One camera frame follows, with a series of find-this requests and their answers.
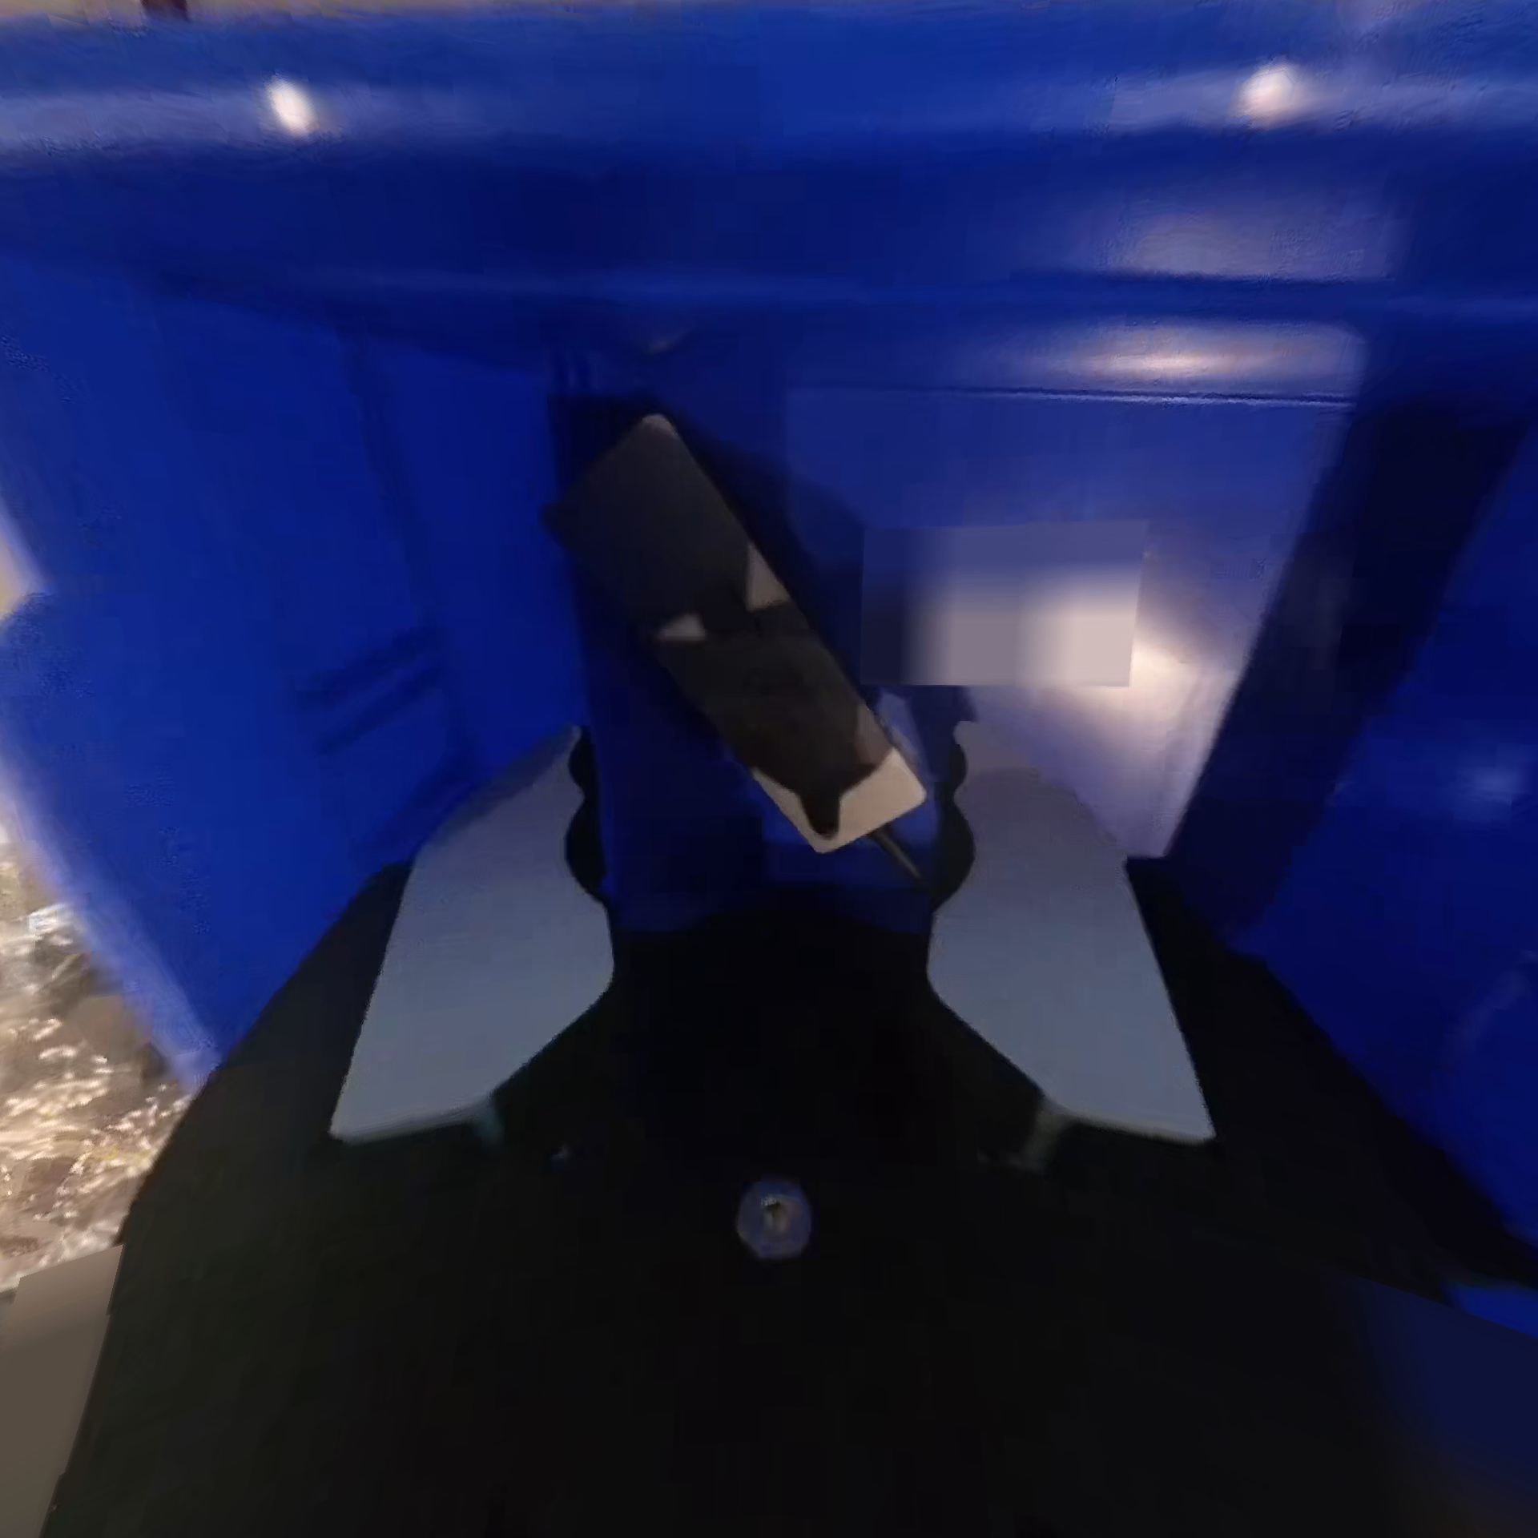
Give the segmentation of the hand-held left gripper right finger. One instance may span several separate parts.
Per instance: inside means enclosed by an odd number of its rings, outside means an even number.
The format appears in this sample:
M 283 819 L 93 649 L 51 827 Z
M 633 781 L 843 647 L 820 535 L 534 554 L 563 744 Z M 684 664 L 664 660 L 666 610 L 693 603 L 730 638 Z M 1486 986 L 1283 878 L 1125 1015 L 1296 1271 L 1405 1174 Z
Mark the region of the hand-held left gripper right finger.
M 999 735 L 955 735 L 972 836 L 937 911 L 935 997 L 1039 1092 L 1028 1143 L 1215 1138 L 1116 843 Z

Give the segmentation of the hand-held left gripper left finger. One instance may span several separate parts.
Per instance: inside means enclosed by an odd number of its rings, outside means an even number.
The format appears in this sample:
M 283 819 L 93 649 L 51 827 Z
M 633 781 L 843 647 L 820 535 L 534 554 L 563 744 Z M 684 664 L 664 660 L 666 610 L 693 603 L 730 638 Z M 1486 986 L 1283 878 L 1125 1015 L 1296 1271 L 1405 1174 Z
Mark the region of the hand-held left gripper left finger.
M 420 847 L 329 1125 L 338 1143 L 468 1129 L 499 1143 L 495 1094 L 607 989 L 607 920 L 571 874 L 582 737 L 561 728 Z

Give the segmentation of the black usb hub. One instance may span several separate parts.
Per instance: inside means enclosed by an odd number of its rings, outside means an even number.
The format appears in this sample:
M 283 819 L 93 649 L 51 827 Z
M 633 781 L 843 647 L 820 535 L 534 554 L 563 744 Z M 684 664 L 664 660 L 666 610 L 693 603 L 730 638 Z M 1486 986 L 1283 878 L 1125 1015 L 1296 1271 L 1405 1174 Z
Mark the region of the black usb hub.
M 865 843 L 926 883 L 893 834 L 926 784 L 662 415 L 600 453 L 545 526 L 810 852 Z

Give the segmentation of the blue plastic bin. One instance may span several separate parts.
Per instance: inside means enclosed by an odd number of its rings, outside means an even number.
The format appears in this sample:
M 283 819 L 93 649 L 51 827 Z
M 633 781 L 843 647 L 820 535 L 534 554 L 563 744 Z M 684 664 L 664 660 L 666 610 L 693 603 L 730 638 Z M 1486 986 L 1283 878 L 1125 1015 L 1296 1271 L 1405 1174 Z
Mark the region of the blue plastic bin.
M 3 23 L 3 753 L 184 1076 L 567 722 L 743 887 L 541 530 L 660 416 L 1534 1271 L 1534 4 L 151 10 Z

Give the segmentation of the shiny crinkled plastic sheet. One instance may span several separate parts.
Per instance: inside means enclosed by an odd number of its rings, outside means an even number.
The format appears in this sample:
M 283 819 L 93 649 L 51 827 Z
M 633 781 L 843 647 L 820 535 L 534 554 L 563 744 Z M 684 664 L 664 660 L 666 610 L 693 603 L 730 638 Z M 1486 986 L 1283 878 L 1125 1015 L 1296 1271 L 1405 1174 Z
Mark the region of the shiny crinkled plastic sheet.
M 111 1248 L 188 1094 L 1 834 L 1 1297 Z

